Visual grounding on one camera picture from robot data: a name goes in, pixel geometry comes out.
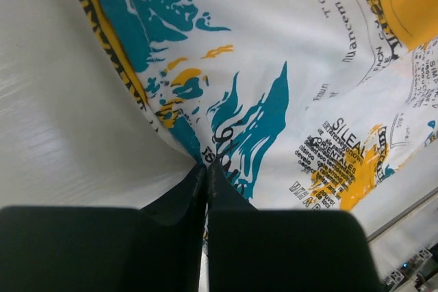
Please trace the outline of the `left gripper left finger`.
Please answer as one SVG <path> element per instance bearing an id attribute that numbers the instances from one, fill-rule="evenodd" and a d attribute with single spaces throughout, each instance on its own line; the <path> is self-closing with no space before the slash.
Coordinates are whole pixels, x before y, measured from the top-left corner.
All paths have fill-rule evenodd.
<path id="1" fill-rule="evenodd" d="M 1 210 L 2 291 L 196 291 L 206 169 L 142 209 Z"/>

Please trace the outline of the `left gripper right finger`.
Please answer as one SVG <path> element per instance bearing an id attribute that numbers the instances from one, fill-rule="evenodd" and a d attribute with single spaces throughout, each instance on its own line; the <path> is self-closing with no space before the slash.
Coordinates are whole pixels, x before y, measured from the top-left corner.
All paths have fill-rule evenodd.
<path id="1" fill-rule="evenodd" d="M 380 291 L 364 231 L 349 213 L 257 210 L 208 169 L 210 291 Z"/>

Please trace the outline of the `patterned white teal yellow shorts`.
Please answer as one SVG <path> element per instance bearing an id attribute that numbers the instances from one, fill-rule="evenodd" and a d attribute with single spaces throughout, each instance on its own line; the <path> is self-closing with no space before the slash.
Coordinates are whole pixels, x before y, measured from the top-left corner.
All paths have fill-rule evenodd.
<path id="1" fill-rule="evenodd" d="M 437 0 L 78 0 L 155 132 L 368 233 L 437 188 Z"/>

